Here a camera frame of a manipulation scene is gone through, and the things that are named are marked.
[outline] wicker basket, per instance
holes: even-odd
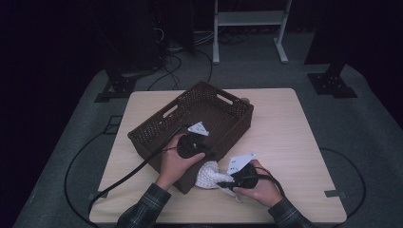
[[[194,164],[174,184],[184,194],[196,182],[199,169],[207,161],[219,161],[251,125],[253,106],[208,83],[199,82],[170,102],[144,123],[128,133],[137,152],[146,159],[184,124],[202,122],[209,131],[204,143],[218,151],[214,159],[205,158]],[[150,161],[160,172],[162,154]]]

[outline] gray floor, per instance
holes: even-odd
[[[319,147],[348,157],[362,173],[366,198],[361,208],[340,227],[401,227],[403,224],[403,132],[369,89],[364,77],[346,66],[342,78],[358,98],[335,99],[316,95],[307,73],[323,72],[327,66],[303,64],[313,33],[286,33],[283,44],[289,64],[279,62],[273,34],[253,35],[236,46],[221,46],[221,63],[213,66],[211,84],[221,88],[291,87],[298,95]],[[211,46],[198,47],[212,56]],[[179,89],[188,89],[207,80],[210,63],[201,53],[180,53]],[[178,60],[167,58],[173,69]],[[166,71],[138,81],[135,90],[148,87]],[[22,210],[15,227],[89,227],[68,208],[64,178],[75,154],[102,132],[111,115],[123,115],[127,99],[94,103],[106,84],[103,71],[95,75],[58,142],[48,165]],[[171,77],[165,77],[151,90],[170,90]],[[87,215],[88,196],[97,191],[114,142],[102,135],[90,143],[71,166],[68,193],[82,215]],[[346,212],[359,204],[363,186],[353,167],[339,155],[323,150],[322,155],[342,199]]]

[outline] wooden table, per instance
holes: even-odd
[[[346,213],[339,197],[327,198],[335,190],[297,95],[290,88],[228,89],[239,98],[248,98],[255,107],[252,125],[219,162],[224,173],[230,157],[256,153],[284,188],[287,198],[313,222],[342,222]],[[178,97],[182,91],[133,92],[112,147],[99,190],[119,180],[143,159],[127,133]],[[97,223],[116,222],[128,207],[143,195],[158,173],[146,165],[137,175],[99,199],[90,219]],[[160,223],[273,223],[273,218],[252,199],[243,203],[220,189],[194,187],[187,195],[171,187],[171,200],[157,222]]]

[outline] plaid sleeve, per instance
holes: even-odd
[[[170,198],[171,194],[152,183],[139,202],[119,217],[116,227],[154,227],[158,215]]]
[[[287,198],[283,198],[270,208],[269,213],[279,228],[316,227],[310,220],[304,217]]]

